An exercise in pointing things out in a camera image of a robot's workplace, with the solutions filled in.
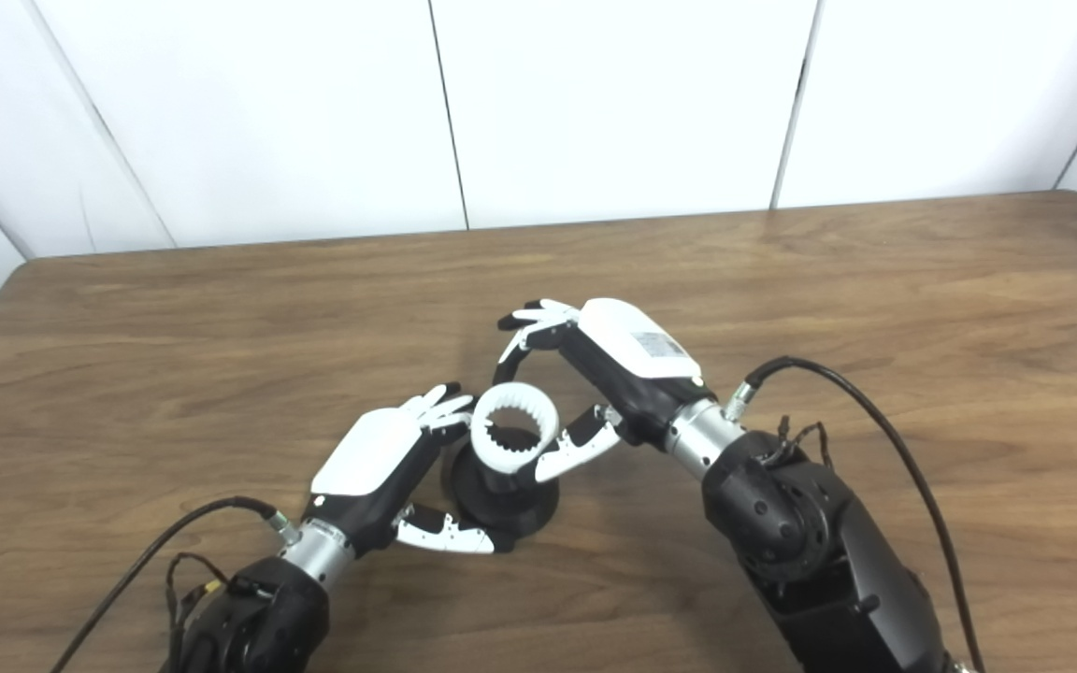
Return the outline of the white and black right hand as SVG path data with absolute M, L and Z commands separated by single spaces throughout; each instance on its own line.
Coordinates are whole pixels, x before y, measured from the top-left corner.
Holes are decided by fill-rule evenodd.
M 496 359 L 493 383 L 516 378 L 534 351 L 555 351 L 603 396 L 582 421 L 567 427 L 556 447 L 538 457 L 535 481 L 550 481 L 589 463 L 617 443 L 649 444 L 687 468 L 697 481 L 721 455 L 693 429 L 717 405 L 700 363 L 674 337 L 631 303 L 595 298 L 576 308 L 550 298 L 527 302 L 496 321 L 510 342 Z

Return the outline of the white and black left hand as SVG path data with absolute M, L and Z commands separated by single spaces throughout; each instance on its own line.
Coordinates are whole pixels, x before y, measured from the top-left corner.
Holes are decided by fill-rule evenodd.
M 395 541 L 437 552 L 510 553 L 508 534 L 411 501 L 443 449 L 466 437 L 475 401 L 448 382 L 363 413 L 314 474 L 304 520 L 341 534 L 356 559 Z

